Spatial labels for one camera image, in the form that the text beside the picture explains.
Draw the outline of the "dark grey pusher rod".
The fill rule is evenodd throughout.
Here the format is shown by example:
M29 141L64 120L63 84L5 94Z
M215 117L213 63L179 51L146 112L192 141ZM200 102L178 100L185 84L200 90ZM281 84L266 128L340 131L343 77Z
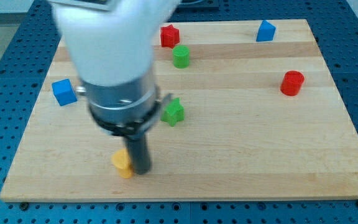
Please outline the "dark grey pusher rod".
M124 136L124 142L132 162L133 170L136 174L146 174L152 166L149 149L147 145L147 136Z

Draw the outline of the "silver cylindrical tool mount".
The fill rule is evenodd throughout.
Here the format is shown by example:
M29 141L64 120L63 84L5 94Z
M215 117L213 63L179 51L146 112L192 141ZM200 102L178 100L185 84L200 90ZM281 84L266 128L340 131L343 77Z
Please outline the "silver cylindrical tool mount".
M169 93L160 97L152 68L137 78L115 85L81 82L94 121L113 136L138 136L160 119L172 101Z

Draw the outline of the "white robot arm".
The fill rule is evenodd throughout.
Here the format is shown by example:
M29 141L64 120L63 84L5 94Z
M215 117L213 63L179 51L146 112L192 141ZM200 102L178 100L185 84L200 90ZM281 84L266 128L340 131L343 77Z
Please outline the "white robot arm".
M94 121L124 139L136 174L151 168L147 131L172 95L160 96L152 40L178 0L52 1L55 23Z

